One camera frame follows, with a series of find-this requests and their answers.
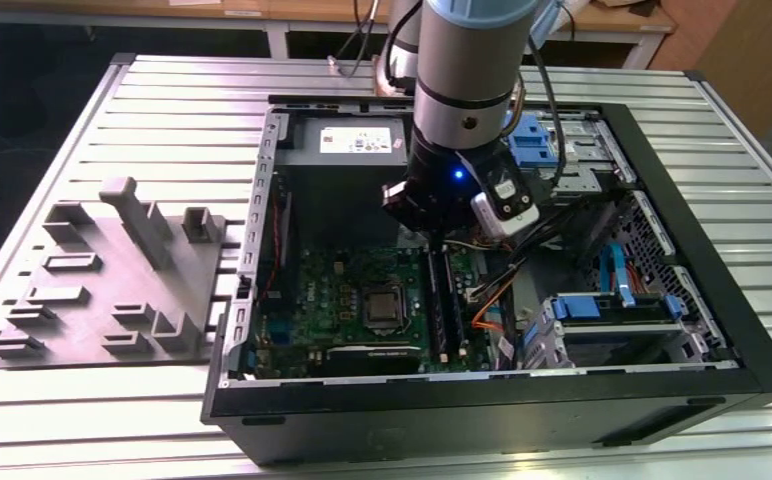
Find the white table leg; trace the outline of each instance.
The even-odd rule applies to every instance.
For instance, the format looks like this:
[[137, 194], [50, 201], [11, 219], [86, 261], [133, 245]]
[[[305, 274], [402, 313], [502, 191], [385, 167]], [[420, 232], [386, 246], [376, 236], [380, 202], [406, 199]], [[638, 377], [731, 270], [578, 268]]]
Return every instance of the white table leg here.
[[664, 33], [645, 33], [641, 36], [641, 40], [633, 47], [624, 62], [624, 68], [629, 70], [646, 70], [658, 50], [658, 46], [662, 44], [662, 38], [665, 38]]
[[267, 44], [270, 45], [270, 58], [274, 60], [289, 59], [289, 22], [265, 22], [265, 32], [267, 32]]

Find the power supply label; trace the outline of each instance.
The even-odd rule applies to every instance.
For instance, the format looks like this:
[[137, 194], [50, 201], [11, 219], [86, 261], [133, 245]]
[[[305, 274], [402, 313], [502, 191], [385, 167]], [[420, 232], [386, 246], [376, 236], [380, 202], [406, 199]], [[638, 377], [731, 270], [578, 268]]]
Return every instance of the power supply label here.
[[321, 130], [321, 153], [392, 153], [389, 127], [328, 127]]

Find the white cable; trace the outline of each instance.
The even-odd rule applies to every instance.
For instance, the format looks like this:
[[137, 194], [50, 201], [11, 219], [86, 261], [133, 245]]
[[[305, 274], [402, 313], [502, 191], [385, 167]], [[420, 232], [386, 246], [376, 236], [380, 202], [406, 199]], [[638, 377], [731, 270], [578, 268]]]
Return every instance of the white cable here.
[[445, 243], [450, 243], [452, 245], [460, 245], [461, 247], [470, 248], [473, 250], [496, 250], [496, 248], [482, 247], [481, 245], [473, 245], [472, 243], [461, 242], [460, 240], [445, 240]]

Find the motherboard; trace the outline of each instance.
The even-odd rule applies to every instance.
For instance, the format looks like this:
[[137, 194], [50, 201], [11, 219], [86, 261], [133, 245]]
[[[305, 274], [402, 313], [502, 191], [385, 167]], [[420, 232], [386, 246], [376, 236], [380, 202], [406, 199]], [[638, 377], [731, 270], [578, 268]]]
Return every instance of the motherboard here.
[[[450, 255], [458, 294], [477, 281], [472, 255]], [[430, 355], [422, 257], [421, 248], [305, 250], [293, 300], [258, 319], [257, 376], [489, 368], [482, 333], [470, 336], [465, 355], [445, 362]]]

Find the black cable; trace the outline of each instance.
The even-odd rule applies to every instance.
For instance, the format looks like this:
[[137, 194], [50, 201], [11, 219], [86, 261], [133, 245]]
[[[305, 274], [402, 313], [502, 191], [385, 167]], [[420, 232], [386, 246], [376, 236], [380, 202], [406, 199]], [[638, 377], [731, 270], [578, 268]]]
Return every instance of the black cable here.
[[565, 13], [568, 14], [568, 17], [570, 17], [570, 41], [574, 42], [576, 41], [576, 19], [573, 18], [573, 12], [570, 12], [570, 9], [564, 4], [564, 1], [560, 1], [558, 5], [561, 5], [561, 8], [564, 9]]
[[401, 29], [410, 21], [410, 18], [413, 18], [413, 15], [417, 14], [420, 8], [422, 8], [422, 0], [418, 0], [418, 2], [416, 2], [416, 5], [413, 5], [413, 8], [410, 8], [410, 10], [408, 10], [408, 13], [404, 14], [404, 17], [401, 17], [401, 20], [398, 20], [398, 23], [396, 23], [396, 28], [392, 30], [392, 32], [389, 32], [389, 35], [386, 36], [386, 51], [384, 52], [384, 56], [386, 58], [384, 59], [385, 62], [384, 73], [386, 75], [386, 82], [389, 82], [390, 85], [396, 81], [396, 77], [393, 77], [392, 75], [392, 62], [390, 62], [392, 47], [396, 45], [396, 38], [398, 38], [398, 33], [401, 33]]
[[554, 214], [549, 215], [546, 218], [534, 223], [529, 232], [526, 233], [524, 240], [520, 242], [513, 252], [508, 256], [508, 266], [500, 272], [492, 275], [493, 280], [478, 286], [478, 288], [473, 291], [472, 296], [474, 298], [481, 298], [481, 296], [492, 288], [505, 283], [510, 277], [517, 274], [522, 264], [528, 261], [529, 253], [532, 250], [534, 250], [561, 234], [561, 227], [568, 224], [580, 210], [592, 203], [608, 201], [610, 198], [612, 194], [582, 197], [561, 210], [558, 210]]
[[500, 370], [513, 370], [514, 359], [513, 355], [517, 348], [517, 312], [514, 310], [514, 288], [513, 285], [505, 289], [502, 296], [498, 299], [500, 313], [502, 317], [502, 335], [505, 340], [510, 344], [509, 352], [512, 357], [509, 358], [506, 352], [500, 348]]
[[568, 164], [568, 149], [566, 141], [564, 139], [564, 127], [561, 126], [561, 117], [558, 116], [558, 104], [556, 103], [556, 92], [552, 90], [552, 81], [549, 80], [549, 72], [546, 72], [546, 65], [541, 58], [541, 52], [534, 43], [534, 39], [529, 35], [529, 48], [532, 49], [532, 57], [534, 57], [534, 64], [541, 73], [541, 80], [544, 81], [544, 90], [546, 90], [546, 98], [549, 100], [549, 109], [552, 110], [552, 121], [556, 125], [556, 137], [558, 139], [558, 166], [556, 167], [556, 174], [552, 177], [552, 188], [558, 186], [561, 175], [564, 175], [564, 167]]
[[[354, 19], [357, 20], [357, 28], [353, 31], [353, 33], [350, 34], [350, 36], [348, 37], [348, 40], [345, 40], [345, 44], [338, 49], [338, 52], [333, 56], [333, 60], [336, 61], [336, 67], [338, 69], [338, 73], [346, 78], [352, 78], [357, 74], [357, 70], [360, 69], [360, 64], [362, 63], [362, 57], [364, 57], [365, 51], [369, 47], [369, 38], [372, 37], [372, 29], [374, 28], [374, 5], [376, 4], [377, 4], [377, 2], [372, 2], [372, 7], [369, 8], [368, 13], [365, 14], [366, 21], [362, 21], [360, 19], [360, 0], [354, 0]], [[362, 29], [365, 28], [366, 24], [369, 26], [369, 30], [364, 34]], [[357, 59], [354, 61], [354, 68], [352, 69], [350, 74], [345, 74], [345, 72], [342, 70], [342, 66], [340, 65], [338, 61], [340, 61], [340, 58], [342, 57], [342, 55], [345, 54], [345, 50], [348, 50], [348, 47], [350, 46], [354, 38], [357, 38], [357, 35], [364, 35], [362, 46], [360, 47], [360, 53], [357, 54]]]

